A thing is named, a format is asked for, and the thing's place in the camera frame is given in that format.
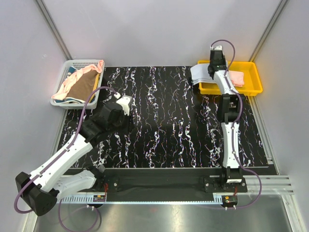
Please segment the light blue white towel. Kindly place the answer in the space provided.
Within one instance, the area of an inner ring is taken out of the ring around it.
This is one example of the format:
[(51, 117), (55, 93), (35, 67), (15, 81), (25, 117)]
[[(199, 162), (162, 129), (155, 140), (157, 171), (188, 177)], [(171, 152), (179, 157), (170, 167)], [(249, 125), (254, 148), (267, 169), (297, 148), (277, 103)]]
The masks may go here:
[(215, 84), (214, 80), (208, 73), (208, 66), (208, 63), (201, 63), (190, 68), (193, 85), (199, 83)]

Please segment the pink rabbit towel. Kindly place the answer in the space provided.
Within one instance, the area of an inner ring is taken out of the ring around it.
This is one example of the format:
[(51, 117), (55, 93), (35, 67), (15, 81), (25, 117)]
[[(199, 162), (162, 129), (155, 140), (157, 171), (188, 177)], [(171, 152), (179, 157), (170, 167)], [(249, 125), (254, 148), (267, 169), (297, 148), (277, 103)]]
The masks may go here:
[(244, 86), (244, 73), (239, 71), (229, 71), (229, 78), (235, 87)]

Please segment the brown towel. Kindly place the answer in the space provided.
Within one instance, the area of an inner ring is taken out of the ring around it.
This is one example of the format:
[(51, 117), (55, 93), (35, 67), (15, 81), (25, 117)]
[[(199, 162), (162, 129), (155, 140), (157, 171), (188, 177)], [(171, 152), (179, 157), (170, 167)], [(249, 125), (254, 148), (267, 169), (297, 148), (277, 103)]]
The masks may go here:
[(100, 73), (90, 71), (82, 75), (82, 77), (72, 86), (65, 100), (85, 103), (89, 95), (97, 88)]

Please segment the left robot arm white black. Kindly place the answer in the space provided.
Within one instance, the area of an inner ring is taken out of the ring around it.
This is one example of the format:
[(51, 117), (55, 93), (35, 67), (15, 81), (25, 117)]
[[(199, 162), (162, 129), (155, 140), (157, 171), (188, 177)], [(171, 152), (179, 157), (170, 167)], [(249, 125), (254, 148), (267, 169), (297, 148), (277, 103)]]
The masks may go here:
[(63, 174), (82, 156), (90, 152), (104, 138), (114, 132), (128, 133), (132, 126), (132, 97), (117, 96), (102, 109), (84, 121), (76, 133), (43, 165), (27, 174), (20, 172), (16, 178), (18, 195), (14, 209), (23, 213), (17, 206), (22, 199), (29, 212), (37, 216), (48, 213), (58, 201), (81, 190), (100, 191), (106, 187), (104, 166), (88, 166), (78, 174), (63, 177)]

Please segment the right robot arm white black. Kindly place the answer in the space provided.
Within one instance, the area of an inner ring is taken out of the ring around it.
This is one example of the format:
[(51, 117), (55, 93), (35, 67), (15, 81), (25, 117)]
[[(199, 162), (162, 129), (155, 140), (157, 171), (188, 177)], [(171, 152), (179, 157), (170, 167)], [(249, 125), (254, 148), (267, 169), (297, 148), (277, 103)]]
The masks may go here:
[(238, 136), (243, 96), (238, 93), (230, 80), (228, 63), (222, 46), (211, 46), (208, 73), (221, 93), (217, 119), (223, 131), (224, 156), (218, 185), (223, 191), (234, 191), (243, 180), (242, 165), (239, 161)]

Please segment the yellow plastic tray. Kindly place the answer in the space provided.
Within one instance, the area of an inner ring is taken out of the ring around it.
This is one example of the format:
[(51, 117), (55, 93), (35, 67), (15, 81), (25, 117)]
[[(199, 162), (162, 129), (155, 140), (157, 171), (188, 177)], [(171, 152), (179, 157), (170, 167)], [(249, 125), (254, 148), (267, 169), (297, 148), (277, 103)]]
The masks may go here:
[[(240, 94), (244, 94), (245, 96), (256, 96), (257, 94), (262, 93), (263, 87), (255, 63), (247, 61), (234, 61), (229, 70), (244, 73), (243, 87), (236, 87), (236, 90)], [(221, 94), (216, 83), (199, 83), (198, 88), (202, 95)]]

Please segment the pale pink towel in basket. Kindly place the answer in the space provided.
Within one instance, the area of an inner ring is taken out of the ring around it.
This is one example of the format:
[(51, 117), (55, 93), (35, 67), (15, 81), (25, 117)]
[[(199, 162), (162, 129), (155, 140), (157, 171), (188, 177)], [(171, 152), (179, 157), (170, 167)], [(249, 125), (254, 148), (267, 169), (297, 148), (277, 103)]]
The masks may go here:
[(58, 92), (55, 93), (51, 98), (54, 100), (64, 100), (67, 97), (71, 88), (79, 81), (79, 79), (84, 74), (90, 71), (96, 71), (97, 73), (101, 73), (103, 64), (104, 61), (99, 60), (97, 64), (90, 64), (85, 66), (84, 68), (76, 70), (69, 77), (66, 78), (66, 80), (61, 84)]

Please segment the black marble pattern mat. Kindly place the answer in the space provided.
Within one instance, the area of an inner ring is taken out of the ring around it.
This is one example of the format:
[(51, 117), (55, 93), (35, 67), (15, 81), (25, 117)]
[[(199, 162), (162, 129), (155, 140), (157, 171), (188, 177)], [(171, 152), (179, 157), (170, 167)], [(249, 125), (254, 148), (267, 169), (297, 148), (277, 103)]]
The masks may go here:
[(181, 67), (109, 67), (103, 83), (131, 96), (133, 130), (115, 132), (74, 168), (218, 167), (223, 133), (217, 120), (219, 96), (201, 95)]

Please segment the left small connector board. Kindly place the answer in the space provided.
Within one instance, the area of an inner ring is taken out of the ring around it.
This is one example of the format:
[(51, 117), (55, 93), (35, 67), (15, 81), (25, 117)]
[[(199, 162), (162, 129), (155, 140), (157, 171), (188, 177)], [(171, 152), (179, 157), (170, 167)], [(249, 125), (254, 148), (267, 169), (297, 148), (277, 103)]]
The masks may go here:
[(93, 202), (106, 202), (106, 195), (105, 194), (94, 195)]

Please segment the small connector board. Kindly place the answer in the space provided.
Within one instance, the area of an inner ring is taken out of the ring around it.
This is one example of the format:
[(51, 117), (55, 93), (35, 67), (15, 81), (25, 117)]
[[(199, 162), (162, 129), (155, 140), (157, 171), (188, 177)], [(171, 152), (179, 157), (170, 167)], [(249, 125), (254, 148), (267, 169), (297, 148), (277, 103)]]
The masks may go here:
[(223, 206), (224, 207), (233, 207), (238, 204), (238, 197), (237, 195), (230, 195), (223, 197)]
[(106, 195), (105, 194), (94, 195), (93, 202), (106, 202)]

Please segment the right small connector board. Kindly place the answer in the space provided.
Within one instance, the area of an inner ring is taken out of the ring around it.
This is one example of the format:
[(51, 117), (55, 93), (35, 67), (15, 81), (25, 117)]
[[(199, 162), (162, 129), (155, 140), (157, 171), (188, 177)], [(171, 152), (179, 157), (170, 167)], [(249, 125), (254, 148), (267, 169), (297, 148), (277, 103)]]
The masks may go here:
[(238, 197), (237, 195), (230, 195), (223, 197), (223, 206), (224, 207), (233, 207), (238, 204)]

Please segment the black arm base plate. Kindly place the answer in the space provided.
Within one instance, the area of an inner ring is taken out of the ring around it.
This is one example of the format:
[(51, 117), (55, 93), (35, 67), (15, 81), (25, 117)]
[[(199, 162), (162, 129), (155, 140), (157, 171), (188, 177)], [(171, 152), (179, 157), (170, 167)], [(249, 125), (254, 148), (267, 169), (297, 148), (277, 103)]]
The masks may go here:
[(108, 168), (101, 180), (107, 184), (110, 192), (132, 188), (192, 189), (206, 193), (248, 192), (244, 176), (238, 176), (236, 183), (227, 183), (233, 178), (233, 173), (227, 175), (221, 168)]

